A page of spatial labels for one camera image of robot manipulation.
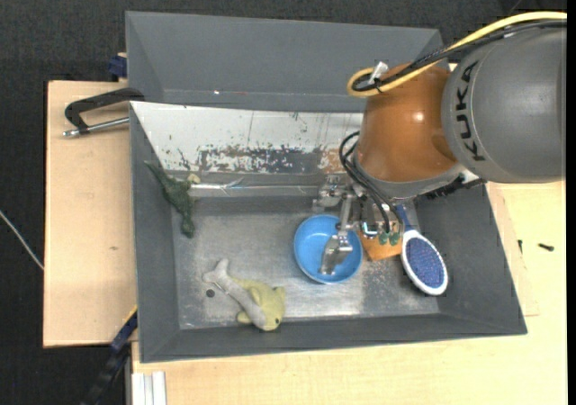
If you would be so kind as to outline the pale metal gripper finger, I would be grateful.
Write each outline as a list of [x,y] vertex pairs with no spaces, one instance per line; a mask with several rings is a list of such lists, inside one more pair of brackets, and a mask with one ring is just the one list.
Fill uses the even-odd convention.
[[336,268],[343,264],[347,257],[352,253],[353,246],[350,244],[347,234],[336,234],[332,239],[334,245],[332,272],[335,272]]
[[322,275],[332,275],[340,253],[340,238],[337,234],[332,235],[323,248],[319,272]]

